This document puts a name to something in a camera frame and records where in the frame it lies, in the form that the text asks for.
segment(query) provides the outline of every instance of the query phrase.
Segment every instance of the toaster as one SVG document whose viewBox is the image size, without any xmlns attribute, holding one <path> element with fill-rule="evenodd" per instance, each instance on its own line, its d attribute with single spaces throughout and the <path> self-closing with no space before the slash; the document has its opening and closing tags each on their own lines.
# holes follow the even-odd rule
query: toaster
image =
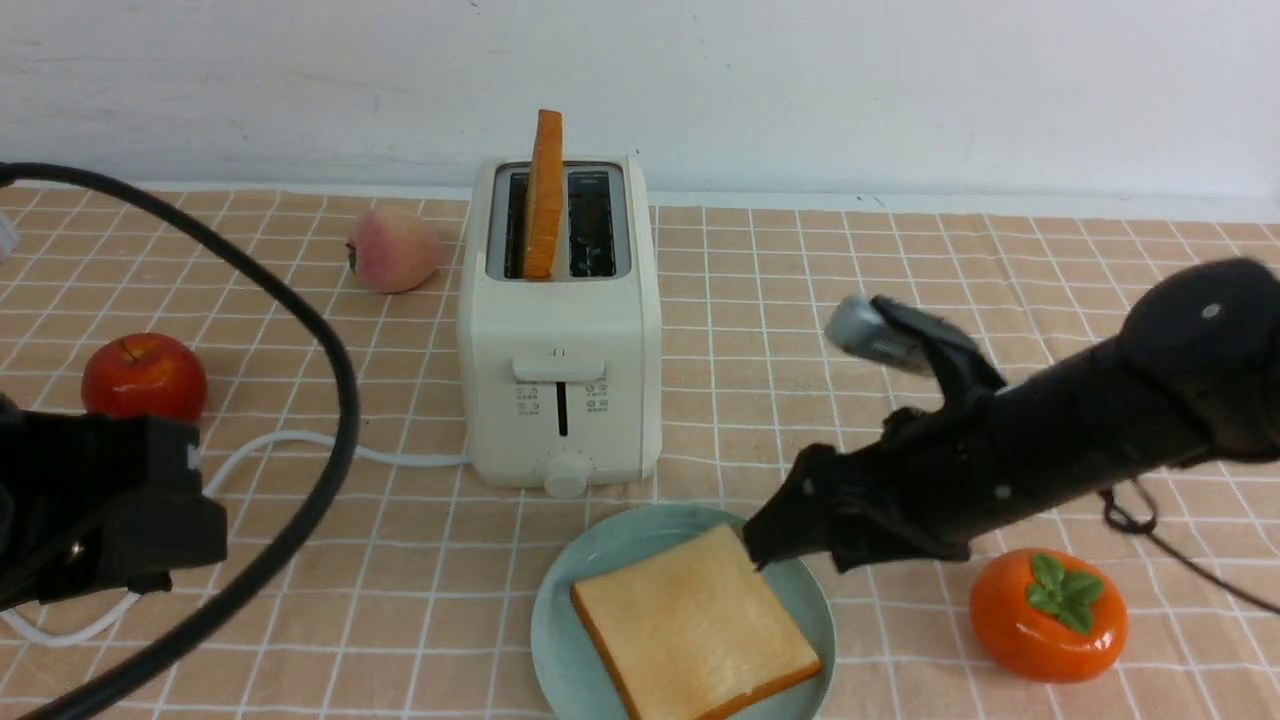
<svg viewBox="0 0 1280 720">
<path fill-rule="evenodd" d="M 472 466 L 576 497 L 648 477 L 662 451 L 662 305 L 632 158 L 564 159 L 552 278 L 526 281 L 529 160 L 490 160 L 462 229 L 458 364 Z"/>
</svg>

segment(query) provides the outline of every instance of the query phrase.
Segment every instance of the bread slice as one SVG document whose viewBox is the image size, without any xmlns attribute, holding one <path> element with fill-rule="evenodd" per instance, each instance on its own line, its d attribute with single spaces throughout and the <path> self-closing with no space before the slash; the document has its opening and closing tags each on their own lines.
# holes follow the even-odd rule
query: bread slice
<svg viewBox="0 0 1280 720">
<path fill-rule="evenodd" d="M 631 720 L 722 720 L 822 671 L 728 525 L 570 597 Z"/>
<path fill-rule="evenodd" d="M 561 219 L 564 215 L 564 119 L 554 110 L 538 111 L 538 135 L 525 197 L 526 281 L 544 281 L 556 266 Z"/>
</svg>

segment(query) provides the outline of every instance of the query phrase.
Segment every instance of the plate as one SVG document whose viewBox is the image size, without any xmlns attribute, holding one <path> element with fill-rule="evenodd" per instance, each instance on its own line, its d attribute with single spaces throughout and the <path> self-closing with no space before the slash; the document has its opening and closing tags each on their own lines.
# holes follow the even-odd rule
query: plate
<svg viewBox="0 0 1280 720">
<path fill-rule="evenodd" d="M 573 611 L 573 582 L 632 565 L 703 532 L 745 520 L 699 505 L 648 505 L 589 529 L 556 559 L 534 600 L 530 647 L 543 696 L 559 720 L 627 720 L 586 628 Z M 732 720 L 812 720 L 836 670 L 836 624 L 822 585 L 799 560 L 764 569 L 764 579 L 822 660 L 822 674 L 735 714 Z"/>
</svg>

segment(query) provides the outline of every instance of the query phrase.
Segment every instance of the toaster knob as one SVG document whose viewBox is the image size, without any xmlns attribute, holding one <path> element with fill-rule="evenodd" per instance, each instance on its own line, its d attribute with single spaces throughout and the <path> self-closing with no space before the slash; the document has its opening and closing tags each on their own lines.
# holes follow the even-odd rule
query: toaster knob
<svg viewBox="0 0 1280 720">
<path fill-rule="evenodd" d="M 552 457 L 543 469 L 547 495 L 568 500 L 586 492 L 586 479 L 591 474 L 591 461 L 576 452 Z"/>
</svg>

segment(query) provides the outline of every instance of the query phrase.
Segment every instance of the orange persimmon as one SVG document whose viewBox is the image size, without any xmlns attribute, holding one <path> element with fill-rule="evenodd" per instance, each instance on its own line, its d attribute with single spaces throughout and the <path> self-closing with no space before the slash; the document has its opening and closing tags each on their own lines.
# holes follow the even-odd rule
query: orange persimmon
<svg viewBox="0 0 1280 720">
<path fill-rule="evenodd" d="M 992 560 L 969 594 L 969 619 L 997 665 L 1041 683 L 1097 678 L 1129 639 L 1129 612 L 1111 579 L 1052 550 Z"/>
</svg>

